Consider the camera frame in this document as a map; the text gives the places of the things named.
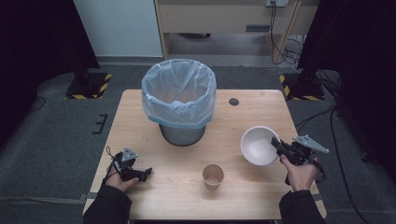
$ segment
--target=small paper cup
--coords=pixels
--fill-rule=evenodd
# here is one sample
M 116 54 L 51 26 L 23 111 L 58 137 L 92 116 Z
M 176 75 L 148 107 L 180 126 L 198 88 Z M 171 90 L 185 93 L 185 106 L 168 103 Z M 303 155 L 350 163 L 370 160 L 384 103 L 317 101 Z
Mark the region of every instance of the small paper cup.
M 205 187 L 209 190 L 215 190 L 220 186 L 224 179 L 224 172 L 217 164 L 208 164 L 202 171 L 205 181 Z

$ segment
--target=plastic bag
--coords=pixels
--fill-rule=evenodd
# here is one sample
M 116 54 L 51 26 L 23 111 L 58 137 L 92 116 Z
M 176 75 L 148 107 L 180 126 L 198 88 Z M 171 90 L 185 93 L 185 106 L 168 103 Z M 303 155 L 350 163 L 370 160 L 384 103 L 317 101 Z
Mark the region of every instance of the plastic bag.
M 212 120 L 216 78 L 206 65 L 174 59 L 153 65 L 142 80 L 143 109 L 148 118 L 179 129 L 201 129 Z

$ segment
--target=hand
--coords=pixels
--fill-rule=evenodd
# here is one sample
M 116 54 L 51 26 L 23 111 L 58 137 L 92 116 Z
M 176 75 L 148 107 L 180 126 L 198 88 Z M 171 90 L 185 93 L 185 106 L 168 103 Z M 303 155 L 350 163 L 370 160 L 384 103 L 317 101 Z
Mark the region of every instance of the hand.
M 280 161 L 288 170 L 289 182 L 293 191 L 310 189 L 317 174 L 317 167 L 308 163 L 305 165 L 295 166 L 291 164 L 285 155 L 280 156 Z
M 137 177 L 130 179 L 126 182 L 123 182 L 120 174 L 117 173 L 116 168 L 112 166 L 106 185 L 119 189 L 122 192 L 125 192 L 127 189 L 131 188 L 137 182 L 139 182 L 139 178 Z

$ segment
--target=floor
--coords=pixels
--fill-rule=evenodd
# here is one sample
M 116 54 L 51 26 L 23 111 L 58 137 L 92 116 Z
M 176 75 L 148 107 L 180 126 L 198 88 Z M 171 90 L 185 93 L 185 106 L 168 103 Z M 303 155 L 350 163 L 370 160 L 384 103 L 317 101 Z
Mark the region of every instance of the floor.
M 300 36 L 290 37 L 287 49 L 292 52 L 280 64 L 272 61 L 271 45 L 263 34 L 173 34 L 169 59 L 189 58 L 208 66 L 296 67 Z

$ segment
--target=tripod base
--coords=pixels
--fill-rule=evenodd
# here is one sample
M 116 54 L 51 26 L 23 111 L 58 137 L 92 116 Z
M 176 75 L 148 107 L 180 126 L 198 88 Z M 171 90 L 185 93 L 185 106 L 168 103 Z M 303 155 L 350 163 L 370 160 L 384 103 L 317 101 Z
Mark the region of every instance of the tripod base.
M 319 84 L 299 81 L 299 73 L 283 74 L 279 77 L 288 100 L 324 100 Z
M 107 73 L 89 73 L 91 83 L 89 86 L 81 85 L 75 77 L 66 91 L 66 99 L 101 98 L 105 93 L 111 75 Z

